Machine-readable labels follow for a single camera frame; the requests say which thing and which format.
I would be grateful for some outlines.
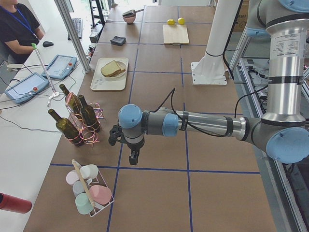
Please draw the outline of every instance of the white desk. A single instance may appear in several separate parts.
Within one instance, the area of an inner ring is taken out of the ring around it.
[[[83,38],[81,39],[84,51],[91,45],[89,40],[90,22],[84,20]],[[75,49],[71,41],[67,40],[67,30],[61,18],[54,22],[38,45],[40,55],[45,64],[48,64],[57,54],[76,56]],[[53,41],[54,45],[44,48],[43,41]],[[40,64],[37,55],[33,52],[25,65]],[[33,72],[42,73],[42,68],[34,68]],[[27,69],[20,71],[16,79],[24,79],[30,75]],[[71,91],[77,93],[84,78],[84,71],[80,65],[77,66],[71,77],[76,81]],[[61,83],[67,88],[71,87],[74,80],[67,77]],[[53,81],[57,91],[62,93],[57,81]],[[50,96],[51,88],[40,94]],[[29,102],[12,109],[3,110],[0,116],[13,121],[24,128],[42,129],[56,131],[55,121],[47,113],[48,96],[36,96]],[[5,94],[0,97],[0,102],[8,100]],[[0,108],[14,106],[11,101],[1,102]],[[55,109],[61,116],[69,115],[64,99],[62,101],[52,101],[50,108]],[[61,133],[40,132],[22,130],[12,123],[0,118],[0,192],[27,199],[35,203],[42,182],[49,167],[51,158],[55,152]],[[19,214],[0,210],[0,231],[1,232],[20,232],[23,230],[30,216],[30,212]]]

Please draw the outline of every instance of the mug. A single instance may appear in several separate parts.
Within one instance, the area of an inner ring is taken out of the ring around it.
[[[95,179],[98,175],[98,167],[94,164],[85,165],[79,171],[84,179]]]
[[[93,210],[93,206],[84,192],[75,198],[75,204],[80,214],[89,214]]]
[[[77,197],[79,194],[85,192],[84,187],[83,187],[83,185],[82,185],[80,180],[76,181],[73,184],[73,188],[72,189],[73,189],[73,194],[74,194],[75,197]]]
[[[79,176],[75,170],[70,171],[66,176],[66,181],[69,185],[74,185],[79,180]]]
[[[89,189],[93,200],[101,205],[108,204],[112,198],[112,191],[102,185],[94,185]]]

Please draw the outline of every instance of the chair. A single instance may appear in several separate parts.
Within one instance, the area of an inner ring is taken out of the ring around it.
[[[3,42],[0,42],[0,59],[5,62],[9,72],[15,69],[20,69],[23,66],[23,64],[17,64],[16,60],[11,56],[8,48]]]

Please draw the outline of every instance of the robotic arm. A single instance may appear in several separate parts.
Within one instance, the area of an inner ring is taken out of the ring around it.
[[[224,2],[230,0],[220,0],[217,7],[224,7]],[[119,125],[110,131],[109,143],[127,144],[130,164],[138,163],[145,134],[175,136],[178,130],[233,136],[282,163],[299,162],[309,155],[309,132],[300,114],[308,0],[250,0],[248,15],[251,32],[258,34],[266,29],[271,36],[267,113],[262,118],[235,119],[163,108],[142,111],[126,105],[119,111]]]

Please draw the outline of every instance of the wine bottle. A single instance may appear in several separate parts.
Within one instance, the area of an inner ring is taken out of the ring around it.
[[[55,110],[49,109],[48,113],[56,120],[56,127],[70,140],[75,146],[84,144],[83,139],[80,137],[78,129],[65,117],[60,117]]]
[[[93,127],[96,132],[99,132],[101,130],[101,126],[100,122],[97,119],[94,109],[92,108],[91,105],[87,104],[85,97],[82,94],[78,95],[78,99],[82,104],[81,114],[83,116],[84,123],[87,126]]]
[[[64,84],[61,84],[61,85],[59,85],[59,87],[62,90],[62,92],[64,93],[64,95],[66,96],[67,106],[73,111],[75,116],[78,119],[81,120],[82,116],[80,115],[80,110],[81,110],[82,104],[79,101],[78,97],[74,93],[72,93],[70,95],[70,99],[68,100],[68,95],[70,94],[70,92],[68,91],[66,86]]]

